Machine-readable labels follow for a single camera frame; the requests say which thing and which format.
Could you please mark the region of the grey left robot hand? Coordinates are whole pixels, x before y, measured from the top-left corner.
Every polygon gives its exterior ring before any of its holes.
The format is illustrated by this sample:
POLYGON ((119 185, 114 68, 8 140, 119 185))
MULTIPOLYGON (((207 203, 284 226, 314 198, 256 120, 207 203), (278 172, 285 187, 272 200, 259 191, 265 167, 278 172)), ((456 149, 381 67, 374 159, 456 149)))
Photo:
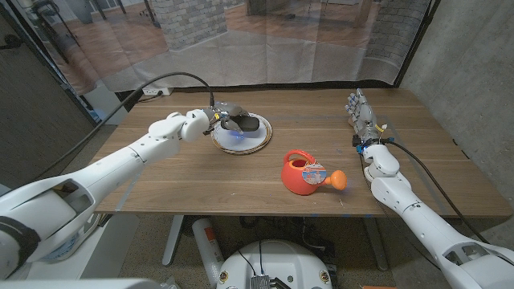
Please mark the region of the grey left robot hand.
POLYGON ((226 130, 236 131, 243 134, 245 131, 250 131, 248 127, 241 127, 241 122, 245 118, 249 119, 249 113, 237 104, 230 102, 216 102, 215 104, 204 108, 202 110, 208 117, 209 128, 203 133, 204 135, 210 134, 214 130, 214 125, 217 122, 221 123, 222 128, 226 130))

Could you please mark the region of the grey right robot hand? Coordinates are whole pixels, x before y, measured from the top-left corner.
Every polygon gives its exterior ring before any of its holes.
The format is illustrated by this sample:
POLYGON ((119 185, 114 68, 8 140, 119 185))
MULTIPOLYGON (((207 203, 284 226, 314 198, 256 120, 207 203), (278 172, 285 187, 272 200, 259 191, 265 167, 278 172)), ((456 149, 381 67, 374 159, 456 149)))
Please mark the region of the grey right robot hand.
POLYGON ((351 93, 345 110, 350 115, 349 124, 354 128, 352 144, 370 146, 379 143, 381 128, 377 126, 377 117, 360 88, 351 93))

